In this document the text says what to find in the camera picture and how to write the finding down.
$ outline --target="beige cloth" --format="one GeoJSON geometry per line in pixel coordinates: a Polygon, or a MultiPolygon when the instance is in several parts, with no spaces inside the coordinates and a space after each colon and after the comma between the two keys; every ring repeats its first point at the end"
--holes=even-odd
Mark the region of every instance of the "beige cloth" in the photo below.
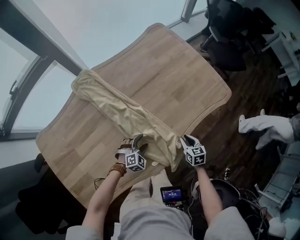
{"type": "Polygon", "coordinates": [[[94,71],[83,70],[72,82],[72,90],[78,97],[90,101],[125,137],[144,134],[139,144],[148,144],[147,161],[171,165],[172,172],[177,169],[183,157],[180,136],[166,124],[94,71]]]}

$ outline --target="wooden table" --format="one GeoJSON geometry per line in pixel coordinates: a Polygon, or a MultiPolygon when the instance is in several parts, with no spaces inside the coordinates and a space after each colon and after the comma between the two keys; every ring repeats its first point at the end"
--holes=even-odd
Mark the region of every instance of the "wooden table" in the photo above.
{"type": "MultiPolygon", "coordinates": [[[[94,67],[106,82],[149,110],[179,135],[192,130],[231,96],[229,87],[188,43],[156,23],[130,46],[94,67]]],[[[85,207],[94,179],[113,165],[122,134],[91,103],[71,94],[36,143],[48,165],[85,207]]],[[[164,166],[121,178],[114,198],[164,166]]]]}

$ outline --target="white desk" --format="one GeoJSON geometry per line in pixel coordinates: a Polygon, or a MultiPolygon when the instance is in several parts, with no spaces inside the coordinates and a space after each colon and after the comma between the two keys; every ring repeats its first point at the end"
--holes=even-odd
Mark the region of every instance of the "white desk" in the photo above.
{"type": "Polygon", "coordinates": [[[274,34],[273,36],[265,35],[264,38],[267,40],[267,42],[266,46],[262,49],[262,52],[272,47],[272,50],[282,64],[281,69],[285,70],[284,74],[280,74],[277,77],[282,78],[287,76],[291,85],[295,86],[300,80],[300,56],[297,56],[294,53],[297,48],[292,46],[292,43],[286,39],[282,31],[278,31],[278,33],[274,34]]]}

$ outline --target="white wall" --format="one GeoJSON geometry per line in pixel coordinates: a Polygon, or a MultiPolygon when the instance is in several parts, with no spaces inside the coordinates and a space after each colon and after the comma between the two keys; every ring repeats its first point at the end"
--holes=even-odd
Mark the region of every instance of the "white wall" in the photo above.
{"type": "Polygon", "coordinates": [[[0,142],[0,169],[36,159],[38,153],[35,140],[0,142]]]}

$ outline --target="fiducial marker cube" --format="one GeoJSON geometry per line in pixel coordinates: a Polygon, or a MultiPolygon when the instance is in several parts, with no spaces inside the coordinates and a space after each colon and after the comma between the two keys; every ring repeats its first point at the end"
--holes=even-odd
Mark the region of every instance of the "fiducial marker cube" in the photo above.
{"type": "Polygon", "coordinates": [[[186,160],[192,166],[198,166],[205,164],[206,160],[206,151],[204,146],[190,148],[186,153],[186,160]]]}
{"type": "Polygon", "coordinates": [[[125,155],[126,168],[129,168],[133,172],[145,170],[146,159],[144,159],[138,152],[125,155]]]}

